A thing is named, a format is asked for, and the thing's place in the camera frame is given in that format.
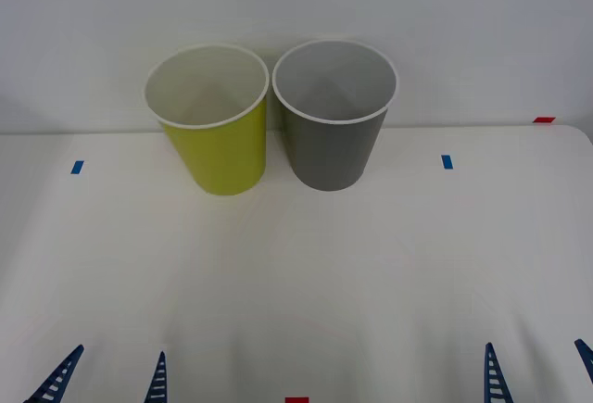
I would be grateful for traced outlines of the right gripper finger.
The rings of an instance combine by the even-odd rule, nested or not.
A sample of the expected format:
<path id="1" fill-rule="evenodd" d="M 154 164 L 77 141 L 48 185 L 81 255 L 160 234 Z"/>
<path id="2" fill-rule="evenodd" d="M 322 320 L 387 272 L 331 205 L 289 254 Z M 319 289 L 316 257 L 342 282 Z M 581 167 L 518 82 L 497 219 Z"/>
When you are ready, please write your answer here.
<path id="1" fill-rule="evenodd" d="M 574 345 L 585 364 L 587 369 L 593 368 L 593 351 L 592 349 L 582 340 L 577 339 L 574 341 Z"/>
<path id="2" fill-rule="evenodd" d="M 498 376 L 498 361 L 493 345 L 488 342 L 485 347 L 484 360 L 484 401 L 491 403 L 503 399 L 502 384 Z"/>

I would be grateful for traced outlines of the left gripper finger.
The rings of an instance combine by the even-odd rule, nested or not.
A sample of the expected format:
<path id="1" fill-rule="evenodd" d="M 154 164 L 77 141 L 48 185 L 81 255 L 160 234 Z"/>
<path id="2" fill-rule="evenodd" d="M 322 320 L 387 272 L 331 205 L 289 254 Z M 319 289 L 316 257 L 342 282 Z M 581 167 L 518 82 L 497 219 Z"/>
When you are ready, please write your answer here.
<path id="1" fill-rule="evenodd" d="M 25 403 L 60 403 L 83 351 L 83 345 L 74 348 Z"/>
<path id="2" fill-rule="evenodd" d="M 148 387 L 145 403 L 167 403 L 167 363 L 164 351 L 158 357 L 157 366 Z"/>

